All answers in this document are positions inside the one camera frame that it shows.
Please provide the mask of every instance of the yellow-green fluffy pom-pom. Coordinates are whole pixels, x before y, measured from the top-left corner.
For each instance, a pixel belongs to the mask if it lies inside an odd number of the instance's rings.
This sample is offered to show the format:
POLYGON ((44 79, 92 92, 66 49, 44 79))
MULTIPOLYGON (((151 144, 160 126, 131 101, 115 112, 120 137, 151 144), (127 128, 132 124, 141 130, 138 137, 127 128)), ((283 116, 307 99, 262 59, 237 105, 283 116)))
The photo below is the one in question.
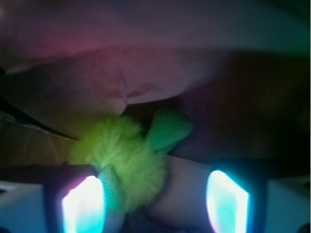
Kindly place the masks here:
POLYGON ((108 208, 120 213, 149 204, 165 178, 165 155, 155 154, 140 125, 124 116, 108 117, 86 132, 69 163, 95 166, 108 189, 108 208))

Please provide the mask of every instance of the green ear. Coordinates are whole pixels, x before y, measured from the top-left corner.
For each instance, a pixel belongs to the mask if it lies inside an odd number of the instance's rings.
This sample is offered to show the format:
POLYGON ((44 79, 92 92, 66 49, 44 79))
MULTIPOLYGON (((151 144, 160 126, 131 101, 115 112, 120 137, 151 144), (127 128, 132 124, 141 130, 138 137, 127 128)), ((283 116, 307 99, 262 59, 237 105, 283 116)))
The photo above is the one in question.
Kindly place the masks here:
POLYGON ((175 110, 158 110, 146 141, 153 151, 167 153, 188 136, 192 128, 192 122, 186 115, 175 110))
POLYGON ((114 167, 111 165, 106 166, 101 170, 99 178, 104 184, 105 203, 107 209, 112 211, 121 209, 124 194, 114 167))

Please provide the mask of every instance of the cyan light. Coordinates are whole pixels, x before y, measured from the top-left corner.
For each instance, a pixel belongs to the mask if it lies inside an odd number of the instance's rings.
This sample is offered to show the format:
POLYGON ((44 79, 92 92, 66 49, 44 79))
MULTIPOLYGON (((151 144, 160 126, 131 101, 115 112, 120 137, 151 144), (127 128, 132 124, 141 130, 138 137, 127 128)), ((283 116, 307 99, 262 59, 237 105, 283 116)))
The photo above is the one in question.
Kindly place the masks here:
POLYGON ((217 233, 245 233, 249 193, 220 170, 207 180, 207 212, 217 233))
POLYGON ((64 233, 101 233, 106 207, 100 179, 88 176, 62 199, 64 233))

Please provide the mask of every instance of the glowing light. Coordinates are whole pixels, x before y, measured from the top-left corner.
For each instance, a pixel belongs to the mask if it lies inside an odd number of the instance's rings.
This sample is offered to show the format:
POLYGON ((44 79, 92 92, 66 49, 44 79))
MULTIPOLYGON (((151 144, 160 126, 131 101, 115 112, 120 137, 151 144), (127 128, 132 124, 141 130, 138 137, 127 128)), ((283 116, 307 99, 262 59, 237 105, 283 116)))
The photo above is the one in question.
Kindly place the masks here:
POLYGON ((225 173, 211 172, 207 181, 207 212, 217 233, 245 233, 249 193, 225 173))
POLYGON ((62 200, 65 233, 101 233, 105 221, 104 187, 88 176, 62 200))

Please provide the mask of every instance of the plush toy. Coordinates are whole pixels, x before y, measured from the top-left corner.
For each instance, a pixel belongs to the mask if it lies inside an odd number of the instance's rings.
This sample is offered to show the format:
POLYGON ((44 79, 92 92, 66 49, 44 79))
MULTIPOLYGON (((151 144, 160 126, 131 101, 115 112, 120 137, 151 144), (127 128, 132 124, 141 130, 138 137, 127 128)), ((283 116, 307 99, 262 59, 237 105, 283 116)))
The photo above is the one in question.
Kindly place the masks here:
POLYGON ((105 185, 108 210, 125 214, 147 205, 161 190, 166 153, 192 129, 185 115, 159 110, 146 138, 127 116, 109 116, 86 132, 69 157, 70 164, 90 164, 105 185))

